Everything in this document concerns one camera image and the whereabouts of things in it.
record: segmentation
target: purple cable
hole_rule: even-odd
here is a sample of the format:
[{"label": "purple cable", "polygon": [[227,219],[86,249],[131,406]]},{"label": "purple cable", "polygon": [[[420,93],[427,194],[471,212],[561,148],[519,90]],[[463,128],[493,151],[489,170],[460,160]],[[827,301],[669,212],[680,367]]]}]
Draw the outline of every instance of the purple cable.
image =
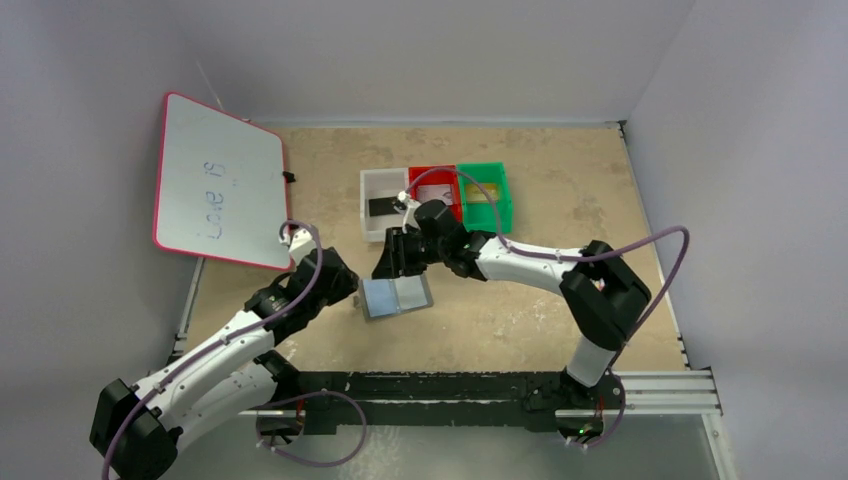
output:
[{"label": "purple cable", "polygon": [[[300,295],[295,297],[295,299],[292,300],[291,303],[289,303],[288,305],[283,307],[282,310],[280,310],[279,312],[269,316],[268,318],[265,318],[263,320],[255,322],[251,325],[247,325],[247,326],[242,327],[238,330],[234,330],[232,333],[230,333],[227,336],[228,339],[233,339],[233,338],[239,337],[241,335],[244,335],[245,333],[248,333],[248,332],[251,332],[251,331],[256,330],[258,328],[264,327],[268,323],[271,323],[271,322],[277,320],[278,318],[280,318],[281,316],[285,315],[289,310],[294,308],[298,303],[300,303],[306,297],[306,295],[309,293],[309,291],[312,290],[312,287],[315,286],[315,282],[318,281],[318,275],[321,272],[321,265],[323,264],[323,261],[324,261],[324,255],[323,255],[323,252],[321,251],[321,240],[318,238],[318,231],[315,230],[312,226],[307,225],[303,222],[299,222],[297,220],[286,220],[285,222],[283,222],[283,226],[281,228],[284,228],[284,227],[289,226],[289,225],[296,225],[300,228],[303,228],[304,230],[306,230],[307,232],[309,232],[312,235],[312,239],[315,241],[315,248],[318,251],[316,262],[315,262],[316,263],[315,273],[312,274],[312,278],[309,279],[309,283],[306,284],[306,288],[304,288],[303,291],[300,292]],[[209,345],[207,345],[206,347],[201,348],[200,350],[198,350],[197,352],[192,354],[190,357],[186,358],[186,360],[184,362],[177,365],[168,375],[165,376],[165,378],[162,379],[162,381],[160,382],[160,385],[163,386],[161,391],[164,392],[165,386],[169,385],[177,375],[184,372],[188,367],[190,367],[191,365],[194,365],[195,362],[197,362],[201,358],[205,357],[206,355],[209,354],[209,352],[211,352],[212,350],[215,350],[216,348],[218,348],[221,345],[224,345],[223,341],[219,340],[217,342],[212,342]],[[106,454],[103,455],[103,469],[100,472],[100,474],[101,474],[100,476],[101,476],[102,480],[110,480],[109,479],[109,467],[112,465],[112,458],[115,456],[115,448],[117,448],[117,446],[118,446],[118,441],[121,439],[121,437],[124,436],[124,433],[126,433],[127,428],[129,427],[129,424],[132,422],[132,420],[135,419],[135,417],[138,415],[138,413],[141,411],[141,409],[144,408],[145,405],[147,405],[147,403],[150,402],[150,400],[152,400],[153,397],[155,397],[159,393],[160,392],[158,392],[157,390],[154,389],[154,390],[151,390],[150,392],[148,392],[147,395],[142,397],[139,400],[139,402],[132,408],[132,410],[130,410],[130,413],[124,418],[124,421],[121,422],[121,425],[118,427],[118,430],[115,431],[115,435],[112,437],[112,441],[109,443],[109,448],[106,449]]]},{"label": "purple cable", "polygon": [[618,415],[615,416],[615,421],[612,422],[610,428],[608,428],[606,432],[601,434],[600,437],[596,438],[595,440],[592,440],[590,443],[586,443],[586,448],[597,447],[598,445],[606,442],[618,429],[618,426],[621,424],[621,420],[624,418],[624,409],[627,408],[627,394],[624,391],[624,382],[621,381],[621,377],[612,373],[611,369],[607,371],[610,373],[610,375],[613,376],[613,378],[615,378],[615,381],[618,382],[618,388],[619,390],[621,390],[621,406],[618,407]]},{"label": "purple cable", "polygon": [[291,453],[288,453],[285,450],[280,450],[280,449],[274,448],[270,443],[268,443],[268,442],[266,442],[265,440],[262,439],[262,433],[259,431],[259,427],[257,425],[256,438],[259,440],[259,443],[263,447],[271,450],[273,453],[276,453],[277,455],[279,455],[281,457],[288,458],[289,460],[294,460],[295,462],[300,463],[301,465],[306,465],[307,467],[337,467],[337,466],[349,461],[353,457],[355,457],[356,454],[358,454],[359,451],[362,450],[362,446],[365,445],[365,437],[366,437],[366,433],[367,433],[368,423],[365,421],[365,412],[362,411],[362,407],[360,407],[359,404],[356,403],[356,400],[350,398],[349,396],[345,395],[344,393],[332,392],[332,391],[329,391],[329,390],[321,390],[320,392],[311,392],[311,393],[305,393],[303,395],[298,395],[296,397],[292,397],[292,398],[289,398],[287,400],[280,400],[280,401],[277,401],[277,402],[266,403],[265,405],[262,405],[261,407],[257,407],[257,408],[274,408],[274,407],[279,407],[279,406],[285,405],[287,403],[297,402],[299,400],[306,400],[307,398],[320,397],[320,396],[326,396],[326,395],[329,395],[331,397],[341,398],[342,400],[353,405],[353,408],[356,409],[356,413],[359,414],[359,419],[362,421],[362,434],[359,436],[359,443],[356,444],[356,447],[354,447],[354,449],[349,454],[347,454],[346,456],[344,456],[344,457],[342,457],[338,460],[333,460],[332,462],[316,462],[314,460],[307,460],[305,458],[301,458],[301,457],[298,457],[296,455],[292,455]]},{"label": "purple cable", "polygon": [[[627,336],[627,340],[625,341],[625,344],[626,344],[627,341],[629,341],[631,338],[633,338],[633,335],[636,333],[637,330],[639,330],[639,327],[641,327],[642,324],[645,323],[645,321],[648,319],[648,316],[650,316],[651,313],[653,313],[654,310],[656,310],[657,306],[659,306],[663,297],[665,297],[666,292],[668,292],[668,289],[671,287],[671,283],[674,281],[674,277],[677,276],[678,270],[680,270],[680,265],[683,263],[683,257],[686,256],[686,252],[687,252],[687,250],[689,250],[689,229],[687,229],[683,225],[676,225],[676,226],[673,226],[673,227],[668,227],[666,229],[660,230],[657,233],[654,233],[653,235],[647,236],[647,237],[645,237],[645,238],[643,238],[643,239],[641,239],[637,242],[631,243],[630,245],[624,246],[624,247],[616,249],[616,250],[612,250],[610,252],[605,252],[605,253],[602,253],[600,255],[595,255],[595,256],[592,256],[592,257],[575,257],[575,256],[570,256],[570,255],[560,255],[559,257],[557,257],[556,255],[552,255],[552,254],[549,254],[549,253],[529,252],[527,250],[522,250],[518,247],[513,247],[509,243],[509,240],[504,236],[503,228],[501,227],[500,212],[498,212],[497,204],[496,204],[495,200],[492,198],[492,195],[488,192],[488,190],[483,188],[483,185],[481,185],[480,182],[478,182],[471,175],[469,175],[465,172],[461,172],[461,171],[459,171],[455,168],[449,168],[449,167],[433,167],[430,170],[427,170],[426,172],[424,172],[421,175],[419,175],[418,177],[416,177],[415,180],[413,180],[412,183],[409,184],[409,187],[406,189],[406,193],[409,193],[410,191],[412,191],[413,188],[418,186],[418,184],[421,182],[421,180],[423,180],[428,175],[435,173],[435,172],[450,172],[450,173],[455,173],[457,175],[462,175],[468,181],[473,183],[477,188],[479,188],[480,191],[483,193],[483,195],[485,195],[486,200],[489,202],[489,205],[492,207],[492,211],[495,214],[495,229],[496,229],[495,234],[498,236],[498,240],[500,240],[501,244],[503,244],[503,246],[506,247],[506,249],[509,250],[510,252],[513,252],[513,253],[516,253],[518,255],[522,255],[522,256],[525,256],[525,257],[542,258],[542,259],[545,259],[545,260],[556,260],[558,262],[563,261],[563,260],[567,261],[567,262],[578,262],[578,263],[600,262],[602,260],[608,260],[610,258],[620,257],[627,252],[631,252],[633,250],[636,250],[637,248],[642,248],[645,245],[656,242],[657,240],[659,240],[663,237],[667,237],[667,236],[671,235],[672,233],[675,233],[675,232],[682,233],[683,234],[683,243],[680,246],[680,253],[677,254],[677,259],[674,261],[674,265],[672,265],[671,271],[668,273],[668,277],[666,277],[665,283],[663,283],[662,287],[660,287],[660,291],[657,292],[657,296],[653,299],[653,301],[651,301],[651,303],[648,305],[648,307],[645,309],[645,311],[642,312],[642,315],[636,321],[636,324],[633,326],[633,330]],[[594,442],[592,442],[590,444],[586,444],[587,447],[594,447],[594,446],[600,445],[601,443],[605,442],[606,439],[609,438],[609,436],[612,435],[612,433],[618,428],[619,424],[621,424],[621,419],[624,417],[624,409],[626,408],[626,404],[624,402],[624,400],[625,400],[624,383],[621,381],[620,377],[618,377],[617,375],[612,373],[612,368],[611,368],[612,365],[616,362],[616,360],[618,360],[618,357],[621,356],[621,352],[623,352],[623,351],[624,351],[624,349],[622,348],[622,349],[618,350],[617,352],[615,352],[615,355],[612,357],[612,360],[610,360],[609,367],[608,367],[608,371],[610,372],[611,375],[613,375],[615,377],[616,381],[618,381],[619,387],[621,389],[621,408],[618,410],[618,416],[616,417],[613,424],[610,426],[607,433],[602,435],[601,437],[599,437]]]}]

